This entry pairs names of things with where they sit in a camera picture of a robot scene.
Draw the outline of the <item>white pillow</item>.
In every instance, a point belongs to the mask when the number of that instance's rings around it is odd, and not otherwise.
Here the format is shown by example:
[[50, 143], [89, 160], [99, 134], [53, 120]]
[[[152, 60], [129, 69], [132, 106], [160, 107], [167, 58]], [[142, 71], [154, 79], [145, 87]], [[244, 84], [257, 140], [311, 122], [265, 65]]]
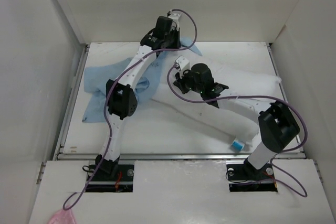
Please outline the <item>white pillow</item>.
[[153, 100], [167, 104], [179, 112], [212, 126], [224, 133], [249, 143], [259, 134], [258, 113], [270, 106], [265, 96], [274, 96], [281, 82], [277, 76], [237, 70], [207, 57], [188, 55], [190, 67], [207, 65], [215, 82], [227, 86], [220, 100], [210, 104], [202, 102], [200, 93], [188, 90], [183, 94], [177, 87], [169, 86], [177, 70], [168, 73], [175, 59], [169, 56], [163, 62], [160, 84]]

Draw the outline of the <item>light blue pillowcase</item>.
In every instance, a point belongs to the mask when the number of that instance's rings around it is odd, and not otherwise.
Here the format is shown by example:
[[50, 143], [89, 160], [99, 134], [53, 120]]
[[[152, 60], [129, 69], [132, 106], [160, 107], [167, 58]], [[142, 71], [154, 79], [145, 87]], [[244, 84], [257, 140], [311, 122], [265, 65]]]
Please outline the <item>light blue pillowcase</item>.
[[[161, 52], [138, 81], [134, 94], [139, 104], [150, 100], [156, 93], [167, 56], [167, 51]], [[111, 65], [85, 69], [84, 91], [91, 93], [92, 96], [82, 116], [83, 123], [104, 123], [106, 121], [103, 115], [106, 96], [114, 80], [124, 72], [131, 60], [132, 58], [127, 58]]]

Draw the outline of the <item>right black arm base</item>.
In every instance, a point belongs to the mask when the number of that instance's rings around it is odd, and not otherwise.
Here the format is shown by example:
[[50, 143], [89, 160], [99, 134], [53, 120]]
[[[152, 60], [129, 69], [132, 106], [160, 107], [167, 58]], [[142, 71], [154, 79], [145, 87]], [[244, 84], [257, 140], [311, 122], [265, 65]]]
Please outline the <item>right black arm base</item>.
[[232, 161], [226, 163], [226, 169], [225, 177], [231, 193], [278, 191], [270, 163], [266, 163], [261, 169], [255, 169], [247, 160]]

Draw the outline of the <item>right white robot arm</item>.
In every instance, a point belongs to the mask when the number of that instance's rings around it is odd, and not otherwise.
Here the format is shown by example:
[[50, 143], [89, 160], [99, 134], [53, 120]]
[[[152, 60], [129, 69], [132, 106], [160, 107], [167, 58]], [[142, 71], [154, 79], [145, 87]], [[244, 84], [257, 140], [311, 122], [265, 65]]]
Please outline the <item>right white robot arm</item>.
[[187, 101], [183, 96], [194, 92], [201, 97], [199, 103], [232, 111], [259, 126], [261, 143], [244, 161], [246, 177], [259, 176], [263, 167], [300, 133], [292, 115], [293, 109], [287, 102], [267, 95], [238, 95], [228, 86], [215, 82], [210, 68], [204, 63], [190, 66], [188, 62], [175, 62], [173, 68], [177, 70], [175, 81], [168, 85], [180, 90], [177, 97], [181, 100]]

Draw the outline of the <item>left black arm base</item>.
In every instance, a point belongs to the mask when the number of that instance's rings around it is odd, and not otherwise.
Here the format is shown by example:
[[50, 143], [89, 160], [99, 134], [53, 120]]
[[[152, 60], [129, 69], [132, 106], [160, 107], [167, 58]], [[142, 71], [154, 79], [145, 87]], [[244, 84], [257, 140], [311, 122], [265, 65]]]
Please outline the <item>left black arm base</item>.
[[84, 165], [82, 170], [87, 173], [85, 192], [86, 193], [131, 193], [133, 192], [134, 164], [126, 163], [113, 165], [112, 171], [107, 173], [101, 168], [93, 175], [96, 164]]

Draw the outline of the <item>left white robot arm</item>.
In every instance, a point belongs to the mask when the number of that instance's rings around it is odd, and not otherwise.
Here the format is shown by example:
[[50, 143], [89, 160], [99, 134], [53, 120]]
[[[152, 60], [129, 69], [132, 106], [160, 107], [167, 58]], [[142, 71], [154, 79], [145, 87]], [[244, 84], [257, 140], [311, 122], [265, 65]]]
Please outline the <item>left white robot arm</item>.
[[104, 118], [109, 127], [108, 138], [105, 141], [95, 163], [99, 166], [99, 174], [106, 180], [117, 176], [120, 157], [120, 142], [118, 140], [125, 118], [132, 116], [138, 102], [135, 96], [135, 86], [160, 49], [179, 49], [180, 14], [170, 13], [166, 17], [159, 16], [155, 27], [140, 41], [137, 53], [131, 59], [126, 69], [115, 80], [106, 83], [106, 103]]

